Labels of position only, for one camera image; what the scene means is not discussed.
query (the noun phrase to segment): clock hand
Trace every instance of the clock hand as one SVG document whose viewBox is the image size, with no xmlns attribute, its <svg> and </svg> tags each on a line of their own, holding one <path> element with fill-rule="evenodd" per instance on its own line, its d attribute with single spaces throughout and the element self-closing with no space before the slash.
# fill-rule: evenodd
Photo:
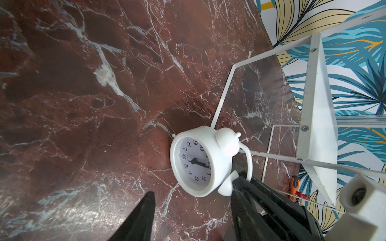
<svg viewBox="0 0 386 241">
<path fill-rule="evenodd" d="M 209 168 L 209 166 L 205 165 L 205 163 L 199 162 L 197 158 L 193 158 L 190 162 L 192 164 L 197 164 L 199 166 L 202 166 L 202 167 L 205 167 L 205 168 Z"/>
</svg>

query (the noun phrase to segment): alarm clock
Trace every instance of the alarm clock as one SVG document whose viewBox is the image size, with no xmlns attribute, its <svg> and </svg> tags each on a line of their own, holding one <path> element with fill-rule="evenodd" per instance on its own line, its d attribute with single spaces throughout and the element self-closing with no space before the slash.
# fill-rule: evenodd
<svg viewBox="0 0 386 241">
<path fill-rule="evenodd" d="M 232 181 L 238 174 L 232 170 L 232 156 L 242 148 L 247 155 L 247 180 L 252 178 L 252 155 L 239 141 L 240 133 L 229 128 L 215 130 L 208 126 L 197 127 L 173 134 L 170 162 L 180 186 L 195 197 L 204 197 L 218 186 L 218 192 L 230 196 Z"/>
</svg>

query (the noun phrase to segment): clock face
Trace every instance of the clock face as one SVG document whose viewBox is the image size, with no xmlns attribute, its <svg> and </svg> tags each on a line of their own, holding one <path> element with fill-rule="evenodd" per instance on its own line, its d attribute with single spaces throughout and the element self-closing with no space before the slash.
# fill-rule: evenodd
<svg viewBox="0 0 386 241">
<path fill-rule="evenodd" d="M 182 169 L 192 182 L 200 186 L 209 184 L 212 173 L 209 158 L 198 141 L 190 137 L 185 138 L 181 144 L 179 158 Z"/>
</svg>

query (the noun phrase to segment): leaf pattern wallpaper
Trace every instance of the leaf pattern wallpaper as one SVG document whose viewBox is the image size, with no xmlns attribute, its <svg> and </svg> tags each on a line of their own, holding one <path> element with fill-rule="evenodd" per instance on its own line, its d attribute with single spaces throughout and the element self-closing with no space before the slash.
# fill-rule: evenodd
<svg viewBox="0 0 386 241">
<path fill-rule="evenodd" d="M 386 0 L 256 0 L 274 47 L 348 21 L 386 6 Z M 386 17 L 323 38 L 323 48 L 337 116 L 386 114 Z M 279 53 L 299 109 L 303 105 L 310 45 Z M 386 128 L 339 128 L 338 164 L 386 172 Z M 338 171 L 337 206 L 331 210 L 303 204 L 328 232 L 344 214 L 341 188 L 354 175 Z M 300 167 L 300 192 L 327 206 L 305 170 Z M 386 180 L 369 177 L 386 185 Z"/>
</svg>

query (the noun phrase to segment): marble surface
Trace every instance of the marble surface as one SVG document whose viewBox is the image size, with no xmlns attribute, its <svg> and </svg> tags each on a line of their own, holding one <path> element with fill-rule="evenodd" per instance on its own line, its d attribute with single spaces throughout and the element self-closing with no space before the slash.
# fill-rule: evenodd
<svg viewBox="0 0 386 241">
<path fill-rule="evenodd" d="M 0 23 L 1 240 L 107 240 L 150 190 L 153 240 L 232 238 L 230 198 L 188 195 L 169 148 L 210 125 L 232 64 L 272 48 L 252 1 L 6 0 Z M 297 116 L 272 56 L 236 70 L 218 127 L 266 151 Z M 278 129 L 271 152 L 295 143 Z M 266 183 L 297 173 L 270 160 Z"/>
</svg>

